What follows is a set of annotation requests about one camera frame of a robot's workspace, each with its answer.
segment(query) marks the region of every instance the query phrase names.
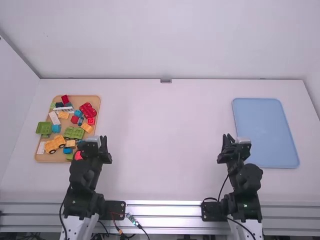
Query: red lego brick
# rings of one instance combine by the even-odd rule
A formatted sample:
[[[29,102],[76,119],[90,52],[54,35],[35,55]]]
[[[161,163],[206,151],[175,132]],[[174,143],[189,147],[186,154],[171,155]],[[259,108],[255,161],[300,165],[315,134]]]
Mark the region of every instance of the red lego brick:
[[[94,117],[89,117],[88,118],[88,124],[91,125],[91,126],[95,125],[95,118]]]
[[[70,120],[70,121],[71,121],[73,124],[78,124],[78,120],[79,120],[79,117],[73,115],[73,116],[71,117],[71,120]]]
[[[93,118],[97,115],[97,111],[91,106],[89,102],[86,102],[85,104],[81,105],[79,109],[81,112],[83,112],[83,115],[86,119]]]
[[[64,105],[70,102],[68,95],[63,95],[61,99]]]

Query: blue tray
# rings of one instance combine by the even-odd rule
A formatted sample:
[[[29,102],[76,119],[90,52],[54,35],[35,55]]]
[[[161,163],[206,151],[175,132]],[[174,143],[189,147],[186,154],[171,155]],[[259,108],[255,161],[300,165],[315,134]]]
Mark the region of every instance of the blue tray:
[[[261,168],[297,168],[300,164],[282,104],[274,98],[232,101],[238,137],[249,137],[251,156],[245,161]]]

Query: black wire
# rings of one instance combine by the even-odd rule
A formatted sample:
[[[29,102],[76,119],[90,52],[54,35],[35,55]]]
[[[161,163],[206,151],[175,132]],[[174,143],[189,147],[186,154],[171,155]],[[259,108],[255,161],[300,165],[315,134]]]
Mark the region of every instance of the black wire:
[[[106,234],[106,237],[107,237],[107,238],[108,238],[110,235],[114,235],[114,236],[119,236],[119,237],[121,237],[120,234],[109,233],[108,230],[107,230],[107,228],[106,228],[106,226],[103,224],[102,221],[99,220],[98,223],[100,223],[100,224],[103,226],[103,228],[104,228],[104,230],[105,230],[105,232],[106,232],[106,233],[104,233],[104,234]],[[135,235],[136,235],[136,234],[132,234],[131,236],[124,235],[124,237],[125,237],[126,239],[131,239],[131,238],[133,238]]]
[[[149,237],[148,233],[143,228],[141,228],[141,230],[145,233],[145,235],[147,236],[148,240],[150,240],[150,237]]]
[[[226,218],[228,220],[230,220],[231,222],[234,222],[235,224],[238,224],[239,226],[241,226],[244,230],[246,230],[252,236],[253,240],[256,240],[256,237],[253,235],[253,233],[248,228],[246,228],[244,225],[242,225],[240,222],[237,222],[236,220],[233,220],[232,218],[227,217],[227,216],[226,216]]]
[[[60,223],[61,223],[61,225],[62,225],[63,231],[64,231],[64,237],[65,237],[64,240],[68,240],[68,235],[67,235],[67,229],[66,229],[66,226],[65,226],[65,224],[64,224],[64,221],[62,221],[61,211],[62,211],[62,206],[63,206],[64,203],[65,203],[67,194],[68,194],[68,192],[69,192],[70,189],[71,189],[71,183],[70,183],[68,189],[66,190],[64,199],[63,199],[63,201],[62,201],[62,203],[61,203],[61,206],[60,206],[60,209],[59,209],[59,219],[60,219]]]
[[[225,178],[225,180],[224,180],[224,182],[222,184],[222,187],[220,189],[220,192],[219,192],[219,195],[218,195],[218,200],[217,200],[218,203],[220,202],[220,196],[221,196],[221,193],[222,193],[222,189],[224,189],[224,186],[226,184],[226,181],[228,180],[228,177],[229,177],[229,174],[226,176],[226,178]]]

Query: yellow lego brick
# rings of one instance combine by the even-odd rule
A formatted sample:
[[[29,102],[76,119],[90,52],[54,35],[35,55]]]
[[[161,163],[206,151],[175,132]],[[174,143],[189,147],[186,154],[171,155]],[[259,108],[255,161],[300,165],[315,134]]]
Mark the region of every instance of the yellow lego brick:
[[[82,123],[81,128],[84,129],[88,134],[93,130],[93,128],[86,122]]]
[[[76,140],[68,140],[66,141],[67,148],[75,148],[76,147]]]
[[[69,113],[65,111],[60,111],[58,114],[59,119],[68,119],[69,118]]]

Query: blue lego brick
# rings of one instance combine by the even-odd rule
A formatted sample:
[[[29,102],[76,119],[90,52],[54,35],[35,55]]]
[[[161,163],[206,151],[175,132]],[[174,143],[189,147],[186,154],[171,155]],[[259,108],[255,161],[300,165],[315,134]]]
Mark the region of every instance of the blue lego brick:
[[[78,119],[78,126],[81,127],[83,122],[84,122],[84,117],[82,116]]]
[[[65,105],[64,105],[64,103],[61,101],[61,102],[56,102],[55,103],[55,107],[56,108],[63,108]]]
[[[64,153],[64,154],[72,154],[72,152],[73,152],[73,149],[70,148],[70,147],[65,147],[65,148],[63,149],[63,153]]]
[[[80,118],[80,117],[82,117],[83,112],[80,110],[75,110],[74,115]]]
[[[52,132],[58,134],[61,132],[61,125],[52,125]]]

